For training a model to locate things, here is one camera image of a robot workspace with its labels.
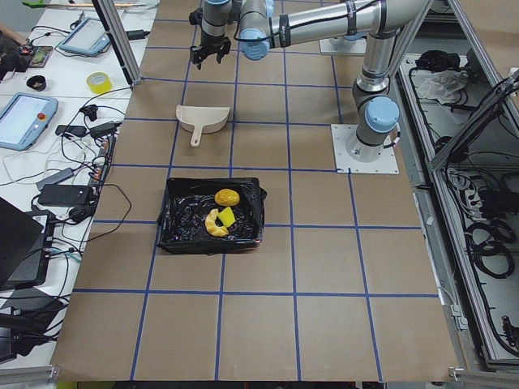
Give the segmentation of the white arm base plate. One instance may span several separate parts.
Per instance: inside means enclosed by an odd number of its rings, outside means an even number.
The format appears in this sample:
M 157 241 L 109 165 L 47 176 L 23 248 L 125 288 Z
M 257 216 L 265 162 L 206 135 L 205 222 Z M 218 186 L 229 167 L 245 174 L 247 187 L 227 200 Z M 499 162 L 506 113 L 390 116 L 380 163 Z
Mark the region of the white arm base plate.
M 332 124 L 332 145 L 337 173 L 399 174 L 390 135 L 379 146 L 366 146 L 356 136 L 357 125 Z

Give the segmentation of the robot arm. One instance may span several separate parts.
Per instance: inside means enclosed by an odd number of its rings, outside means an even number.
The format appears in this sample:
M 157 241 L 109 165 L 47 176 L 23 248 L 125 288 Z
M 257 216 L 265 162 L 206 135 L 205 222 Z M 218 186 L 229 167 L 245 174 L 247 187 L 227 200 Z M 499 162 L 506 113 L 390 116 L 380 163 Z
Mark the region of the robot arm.
M 231 46 L 229 24 L 236 25 L 234 40 L 252 61 L 264 58 L 270 49 L 365 34 L 366 53 L 355 87 L 364 96 L 377 96 L 388 89 L 397 33 L 413 17 L 414 7 L 406 1 L 344 1 L 280 15 L 273 14 L 271 1 L 204 1 L 189 16 L 190 23 L 201 28 L 190 60 L 195 66 L 211 55 L 222 60 Z

